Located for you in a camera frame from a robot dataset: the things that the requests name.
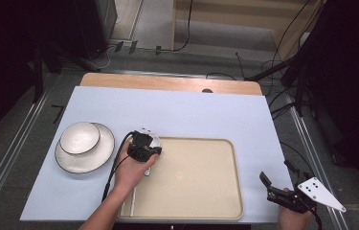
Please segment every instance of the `human arm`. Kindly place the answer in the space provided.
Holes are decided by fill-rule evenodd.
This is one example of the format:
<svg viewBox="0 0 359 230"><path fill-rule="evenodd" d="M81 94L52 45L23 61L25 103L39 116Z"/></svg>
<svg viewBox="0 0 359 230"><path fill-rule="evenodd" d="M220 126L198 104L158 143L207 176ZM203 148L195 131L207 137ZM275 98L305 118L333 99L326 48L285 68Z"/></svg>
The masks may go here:
<svg viewBox="0 0 359 230"><path fill-rule="evenodd" d="M278 214L278 230L303 230L313 215L307 211L304 214L293 212L280 205Z"/></svg>
<svg viewBox="0 0 359 230"><path fill-rule="evenodd" d="M111 229L130 192L140 183L146 169L155 164L158 154L153 154L145 163L127 157L128 145L129 142L125 142L122 147L118 162L123 162L116 170L113 189L89 219L83 223L80 230Z"/></svg>

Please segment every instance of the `human hand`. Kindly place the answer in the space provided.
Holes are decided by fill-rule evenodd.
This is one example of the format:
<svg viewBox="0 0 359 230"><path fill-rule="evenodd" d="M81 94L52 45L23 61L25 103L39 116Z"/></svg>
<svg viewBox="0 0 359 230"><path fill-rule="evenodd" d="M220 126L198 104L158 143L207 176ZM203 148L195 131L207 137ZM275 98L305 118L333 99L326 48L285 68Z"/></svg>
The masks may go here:
<svg viewBox="0 0 359 230"><path fill-rule="evenodd" d="M116 170L116 180L113 187L113 190L127 196L140 183L146 169L153 166L158 158L158 154L153 154L145 163L136 161L128 156L128 146L129 142L123 144L117 164L123 162Z"/></svg>
<svg viewBox="0 0 359 230"><path fill-rule="evenodd" d="M293 212L292 210L280 205L278 214L278 229L279 230L303 230L310 222L313 215L307 211L304 214Z"/></svg>

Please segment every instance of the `wrist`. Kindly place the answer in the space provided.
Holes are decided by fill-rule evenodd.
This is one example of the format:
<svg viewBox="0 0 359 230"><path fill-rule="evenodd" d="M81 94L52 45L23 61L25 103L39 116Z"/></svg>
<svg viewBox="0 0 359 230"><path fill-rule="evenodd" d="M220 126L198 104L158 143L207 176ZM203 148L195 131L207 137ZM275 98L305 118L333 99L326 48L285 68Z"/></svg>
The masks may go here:
<svg viewBox="0 0 359 230"><path fill-rule="evenodd" d="M131 191L128 191L127 189L121 188L119 186L113 187L113 189L110 191L110 194L108 196L113 196L118 200L121 200L124 202Z"/></svg>

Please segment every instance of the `stacked plates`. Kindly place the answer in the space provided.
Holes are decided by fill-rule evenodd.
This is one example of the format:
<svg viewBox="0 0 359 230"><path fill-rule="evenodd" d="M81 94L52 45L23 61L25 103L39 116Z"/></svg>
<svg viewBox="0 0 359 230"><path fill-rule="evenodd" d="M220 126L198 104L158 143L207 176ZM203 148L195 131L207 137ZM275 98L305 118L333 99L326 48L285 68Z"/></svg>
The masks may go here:
<svg viewBox="0 0 359 230"><path fill-rule="evenodd" d="M69 173L89 173L102 166L114 149L113 133L96 123L76 123L63 131L55 150L58 165Z"/></svg>

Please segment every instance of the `black cable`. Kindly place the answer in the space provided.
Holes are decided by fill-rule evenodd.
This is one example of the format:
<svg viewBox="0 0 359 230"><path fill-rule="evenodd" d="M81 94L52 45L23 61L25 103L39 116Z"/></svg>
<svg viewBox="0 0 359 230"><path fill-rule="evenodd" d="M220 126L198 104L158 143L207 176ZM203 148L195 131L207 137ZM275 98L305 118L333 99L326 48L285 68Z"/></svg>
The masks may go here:
<svg viewBox="0 0 359 230"><path fill-rule="evenodd" d="M191 39L191 7L193 6L193 0L191 0L191 6L189 7L189 16L188 16L188 39L186 40L185 44L176 50L172 50L172 52L178 52L183 50L189 43L189 40Z"/></svg>
<svg viewBox="0 0 359 230"><path fill-rule="evenodd" d="M263 66L268 63L268 62L273 62L273 61L278 61L278 62L284 62L283 60L267 60L265 62L263 62L261 65L260 65L260 72L263 72Z"/></svg>
<svg viewBox="0 0 359 230"><path fill-rule="evenodd" d="M108 189L110 188L110 181L111 181L111 178L113 178L113 175L114 173L116 172L116 169L118 166L120 166L121 162L119 163L119 165L116 167L116 164L117 164L117 161L119 160L119 156L120 156L120 153L122 151L122 148L123 148L123 145L126 141L126 139L134 134L135 132L128 132L128 134L125 135L125 137L123 138L123 141L122 143L120 144L120 147L119 147L119 150L117 151L117 154L116 154L116 158L114 158L114 162L113 162L113 166L111 167L111 171L110 171L110 175L108 176L108 180L107 180L107 183L105 184L105 187L104 187L104 192L103 192L103 197L101 199L101 201L104 201L105 198L107 197L107 194L108 194Z"/></svg>
<svg viewBox="0 0 359 230"><path fill-rule="evenodd" d="M286 35L286 32L289 30L289 28L292 26L292 24L295 22L295 20L298 18L298 16L301 14L301 12L304 10L304 8L307 6L307 4L310 2L310 0L307 0L306 3L304 3L304 5L302 6L302 8L299 10L299 12L296 14L296 16L292 19L292 21L289 23L289 25L287 26L286 30L283 32L283 35L280 38L280 43L277 46L277 50L275 51L274 57L272 58L272 68L274 67L274 61L275 61L275 57L277 56L277 53L280 49L280 45L284 39L284 36Z"/></svg>
<svg viewBox="0 0 359 230"><path fill-rule="evenodd" d="M306 159L304 159L304 157L303 157L296 149L294 149L293 147L287 145L286 143L284 143L284 142L282 142L282 141L280 141L280 143L281 143L282 145L284 145L284 146L289 147L291 150L295 151L295 152L301 157L301 159L304 161L304 163L307 165L307 167L310 169L311 173L314 175L313 169L311 169L311 167L310 167L310 165L308 164L308 162L306 161Z"/></svg>
<svg viewBox="0 0 359 230"><path fill-rule="evenodd" d="M130 49L131 46L122 46L122 48ZM186 53L186 51L182 51L182 52L177 51L177 52L175 52L175 51L172 51L172 50L156 50L156 49L139 48L139 47L136 47L135 49L136 50L143 50L143 51L160 52L160 53L179 53L179 54Z"/></svg>
<svg viewBox="0 0 359 230"><path fill-rule="evenodd" d="M119 168L119 166L122 164L122 162L123 162L126 158L128 158L128 156L129 156L129 155L127 155L122 161L120 161L120 163L116 166L116 169L114 169L113 174L116 173L116 171L117 171L117 169Z"/></svg>
<svg viewBox="0 0 359 230"><path fill-rule="evenodd" d="M284 108L281 112L279 112L279 113L277 114L277 116L275 116L274 118L272 118L272 121L275 121L275 120L278 119L281 115L285 114L290 108L291 108L291 106Z"/></svg>
<svg viewBox="0 0 359 230"><path fill-rule="evenodd" d="M241 59L240 59L238 53L236 53L236 58L238 59L238 64L239 64L239 68L241 69L242 77L243 77L244 80L245 80L244 70L242 69Z"/></svg>
<svg viewBox="0 0 359 230"><path fill-rule="evenodd" d="M263 72L263 65L264 65L265 63L268 63L269 61L271 61L271 60L267 60L267 61L263 62L263 63L260 65L260 72ZM264 95L265 97L268 97L269 95L271 95L271 92L272 92L272 89L273 89L273 86L274 86L274 78L271 77L270 79L271 79L271 86L270 86L270 88L269 88L268 93Z"/></svg>
<svg viewBox="0 0 359 230"><path fill-rule="evenodd" d="M277 109L271 111L271 115L274 115L275 113L277 113L279 111L282 111L285 108L290 108L291 106L294 106L294 105L295 105L295 103L288 103L288 104L286 104L286 105L284 105L284 106L282 106L280 108L277 108Z"/></svg>
<svg viewBox="0 0 359 230"><path fill-rule="evenodd" d="M304 207L306 207L308 209L308 211L313 214L314 218L316 219L316 222L317 222L317 225L318 225L318 228L319 230L322 230L323 229L323 223L322 223L322 219L320 218L320 216L317 214L317 211L315 212L313 209L310 208L310 206L308 206L306 204L306 202L304 202L302 200L302 198L300 197L299 198L299 201L302 203L302 205L304 205Z"/></svg>
<svg viewBox="0 0 359 230"><path fill-rule="evenodd" d="M271 103L268 104L268 107L271 107L271 105L274 103L274 101L275 101L282 93L284 93L286 90L288 90L290 87L291 87L291 85L288 86L288 87L286 87L285 89L283 89L277 96L275 96L275 98L271 101Z"/></svg>
<svg viewBox="0 0 359 230"><path fill-rule="evenodd" d="M304 26L304 30L302 31L301 35L299 36L299 40L298 40L298 51L301 49L301 39L302 36L304 35L305 31L311 26L311 24L314 21L314 18L317 16L317 14L319 14L320 9L323 5L323 1L319 1L319 6L316 7L316 10L311 14L310 18L308 19L306 25Z"/></svg>
<svg viewBox="0 0 359 230"><path fill-rule="evenodd" d="M228 75L228 74L224 74L224 73L218 73L218 72L214 72L214 73L209 73L206 75L206 79L209 77L209 75L222 75L222 76L226 76L226 77L229 77L231 78L232 80L236 81L236 78L231 76L231 75Z"/></svg>
<svg viewBox="0 0 359 230"><path fill-rule="evenodd" d="M273 92L273 93L270 93L268 96L271 96L271 95L274 95L274 94L279 94L280 92Z"/></svg>
<svg viewBox="0 0 359 230"><path fill-rule="evenodd" d="M286 35L286 32L289 30L290 26L295 22L296 18L301 14L301 12L303 11L303 9L307 6L307 4L310 2L310 0L307 0L307 2L302 6L302 8L299 10L299 12L296 14L296 16L293 18L293 20L290 22L290 24L287 26L286 30L284 31L281 39L280 39L280 43L278 44L277 46L277 50L275 51L275 54L274 54L274 57L272 58L272 66L271 68L274 68L274 62L275 62L275 57L277 56L277 53L278 53L278 50L280 48L280 44L281 42L283 41L283 38L284 36ZM285 68L286 66L284 66L284 64L286 64L288 67L290 67L288 65L288 62L292 62L294 59L293 57L284 61L280 66L278 66L279 68L283 69ZM262 74L257 74L255 76L252 76L251 78L247 78L247 79L244 79L245 81L259 81L261 79L264 79L268 77L268 75L262 75Z"/></svg>

